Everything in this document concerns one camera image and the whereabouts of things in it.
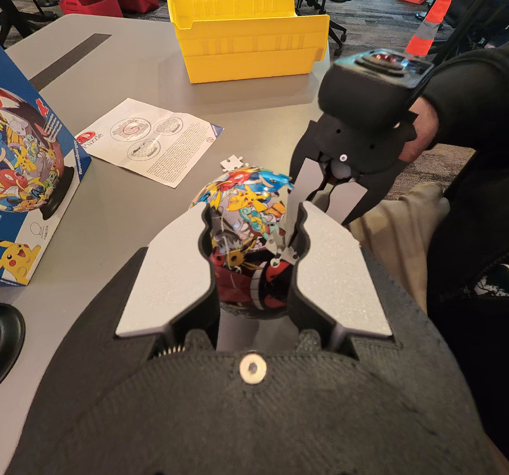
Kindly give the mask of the orange traffic cone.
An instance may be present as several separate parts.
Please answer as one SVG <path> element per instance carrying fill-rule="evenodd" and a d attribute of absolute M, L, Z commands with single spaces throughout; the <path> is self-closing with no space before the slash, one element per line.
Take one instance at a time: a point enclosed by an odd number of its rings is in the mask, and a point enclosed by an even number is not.
<path fill-rule="evenodd" d="M 436 33 L 447 14 L 452 0 L 435 0 L 426 13 L 415 35 L 409 41 L 405 53 L 411 56 L 426 56 L 433 45 Z"/>

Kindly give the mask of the black tripod stand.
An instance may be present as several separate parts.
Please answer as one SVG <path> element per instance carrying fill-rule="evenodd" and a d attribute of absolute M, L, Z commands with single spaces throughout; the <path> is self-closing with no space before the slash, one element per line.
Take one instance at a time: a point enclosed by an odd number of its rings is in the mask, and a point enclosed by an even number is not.
<path fill-rule="evenodd" d="M 432 45 L 436 66 L 468 51 L 507 44 L 508 0 L 452 0 L 443 22 L 454 31 Z"/>

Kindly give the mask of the black round ball stand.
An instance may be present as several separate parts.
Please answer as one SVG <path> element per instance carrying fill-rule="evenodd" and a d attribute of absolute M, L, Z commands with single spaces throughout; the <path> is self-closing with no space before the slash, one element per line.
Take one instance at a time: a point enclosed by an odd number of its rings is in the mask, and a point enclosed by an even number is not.
<path fill-rule="evenodd" d="M 1 303 L 1 382 L 14 367 L 25 339 L 25 322 L 16 307 Z"/>

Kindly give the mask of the person's khaki trousers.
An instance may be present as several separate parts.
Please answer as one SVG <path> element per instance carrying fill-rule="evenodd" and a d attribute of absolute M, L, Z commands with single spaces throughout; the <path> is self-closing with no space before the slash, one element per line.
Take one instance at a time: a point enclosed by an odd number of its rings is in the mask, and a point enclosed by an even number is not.
<path fill-rule="evenodd" d="M 376 257 L 424 313 L 429 244 L 449 211 L 442 188 L 436 183 L 423 183 L 397 200 L 382 200 L 348 224 L 353 237 Z"/>

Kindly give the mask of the colourful puzzle ball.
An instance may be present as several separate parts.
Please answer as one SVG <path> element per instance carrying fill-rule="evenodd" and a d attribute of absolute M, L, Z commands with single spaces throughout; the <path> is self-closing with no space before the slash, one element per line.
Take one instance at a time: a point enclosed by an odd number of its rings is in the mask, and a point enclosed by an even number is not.
<path fill-rule="evenodd" d="M 220 305 L 228 313 L 253 320 L 273 320 L 287 313 L 293 266 L 270 266 L 264 248 L 269 224 L 286 237 L 287 198 L 291 178 L 265 167 L 245 166 L 224 172 L 204 186 L 191 207 L 211 209 L 210 260 Z"/>

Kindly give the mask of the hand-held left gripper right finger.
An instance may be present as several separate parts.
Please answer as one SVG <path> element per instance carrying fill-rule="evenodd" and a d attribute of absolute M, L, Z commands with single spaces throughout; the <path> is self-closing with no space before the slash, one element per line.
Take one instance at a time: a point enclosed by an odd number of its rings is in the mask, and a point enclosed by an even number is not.
<path fill-rule="evenodd" d="M 347 228 L 305 201 L 295 235 L 287 310 L 298 330 L 316 331 L 325 349 L 339 349 L 348 335 L 391 338 L 360 244 Z"/>

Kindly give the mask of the person's right hand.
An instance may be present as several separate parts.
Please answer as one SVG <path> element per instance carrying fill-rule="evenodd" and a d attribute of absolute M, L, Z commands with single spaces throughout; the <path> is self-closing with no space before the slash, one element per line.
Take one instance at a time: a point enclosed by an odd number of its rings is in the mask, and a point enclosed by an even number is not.
<path fill-rule="evenodd" d="M 424 97 L 419 97 L 410 108 L 417 115 L 413 122 L 416 138 L 405 144 L 399 160 L 412 163 L 433 143 L 439 128 L 438 115 L 433 105 Z"/>

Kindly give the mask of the yellow plastic bin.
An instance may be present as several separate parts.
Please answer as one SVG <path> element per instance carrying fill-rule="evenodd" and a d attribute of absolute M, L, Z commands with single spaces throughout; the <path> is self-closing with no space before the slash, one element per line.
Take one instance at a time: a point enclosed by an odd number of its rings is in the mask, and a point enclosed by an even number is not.
<path fill-rule="evenodd" d="M 309 74 L 328 47 L 328 14 L 295 0 L 168 0 L 192 84 Z"/>

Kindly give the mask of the blue puzzle box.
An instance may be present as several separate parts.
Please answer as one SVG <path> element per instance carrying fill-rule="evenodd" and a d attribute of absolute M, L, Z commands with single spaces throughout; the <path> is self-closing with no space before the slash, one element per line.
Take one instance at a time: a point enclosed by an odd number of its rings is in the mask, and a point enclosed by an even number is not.
<path fill-rule="evenodd" d="M 1 49 L 1 286 L 26 286 L 91 157 Z"/>

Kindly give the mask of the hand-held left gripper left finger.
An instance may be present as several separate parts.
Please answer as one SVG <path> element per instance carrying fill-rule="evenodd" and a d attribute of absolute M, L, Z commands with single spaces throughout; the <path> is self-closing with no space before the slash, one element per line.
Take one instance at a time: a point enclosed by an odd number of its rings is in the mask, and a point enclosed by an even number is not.
<path fill-rule="evenodd" d="M 163 335 L 183 341 L 220 318 L 210 260 L 211 209 L 199 202 L 149 243 L 116 328 L 120 338 Z"/>

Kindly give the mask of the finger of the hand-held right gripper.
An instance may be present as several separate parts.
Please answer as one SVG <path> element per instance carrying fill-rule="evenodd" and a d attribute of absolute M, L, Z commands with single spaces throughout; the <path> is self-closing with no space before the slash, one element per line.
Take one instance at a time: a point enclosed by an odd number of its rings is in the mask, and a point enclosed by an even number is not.
<path fill-rule="evenodd" d="M 327 186 L 315 194 L 314 205 L 337 223 L 344 223 L 366 193 L 367 188 L 356 181 Z"/>
<path fill-rule="evenodd" d="M 289 193 L 287 205 L 287 247 L 295 249 L 296 222 L 299 205 L 310 201 L 322 211 L 329 205 L 328 184 L 329 158 L 314 161 L 305 158 L 298 173 L 294 189 Z"/>

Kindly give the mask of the white instruction sheet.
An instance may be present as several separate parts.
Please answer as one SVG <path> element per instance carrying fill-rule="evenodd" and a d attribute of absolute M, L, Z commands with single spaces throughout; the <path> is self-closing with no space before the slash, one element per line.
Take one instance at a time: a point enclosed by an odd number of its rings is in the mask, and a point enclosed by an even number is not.
<path fill-rule="evenodd" d="M 75 136 L 91 156 L 176 188 L 224 128 L 125 99 Z"/>

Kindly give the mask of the person's right forearm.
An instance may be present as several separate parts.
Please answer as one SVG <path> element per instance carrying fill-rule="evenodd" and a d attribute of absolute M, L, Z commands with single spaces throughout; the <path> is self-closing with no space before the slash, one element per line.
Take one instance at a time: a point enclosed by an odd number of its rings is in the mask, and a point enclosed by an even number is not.
<path fill-rule="evenodd" d="M 430 145 L 508 152 L 508 44 L 464 53 L 441 65 L 423 91 L 439 128 Z"/>

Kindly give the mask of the person's black jacket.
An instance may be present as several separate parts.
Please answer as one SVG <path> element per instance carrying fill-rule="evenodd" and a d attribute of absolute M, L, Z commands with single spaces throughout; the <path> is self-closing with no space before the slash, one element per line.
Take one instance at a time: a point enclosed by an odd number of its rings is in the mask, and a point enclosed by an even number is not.
<path fill-rule="evenodd" d="M 508 148 L 478 150 L 446 198 L 429 246 L 428 314 L 508 457 Z"/>

